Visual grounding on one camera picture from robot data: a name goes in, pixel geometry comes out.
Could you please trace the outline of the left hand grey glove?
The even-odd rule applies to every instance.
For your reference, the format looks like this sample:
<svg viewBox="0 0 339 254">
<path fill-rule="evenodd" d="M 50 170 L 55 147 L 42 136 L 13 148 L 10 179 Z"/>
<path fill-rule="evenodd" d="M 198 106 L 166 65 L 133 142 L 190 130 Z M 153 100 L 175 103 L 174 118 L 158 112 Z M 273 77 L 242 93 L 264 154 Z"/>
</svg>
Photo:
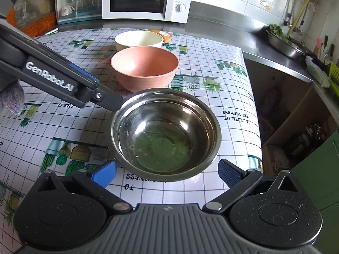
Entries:
<svg viewBox="0 0 339 254">
<path fill-rule="evenodd" d="M 18 80 L 1 90 L 1 109 L 5 108 L 14 116 L 19 116 L 24 107 L 24 90 Z"/>
</svg>

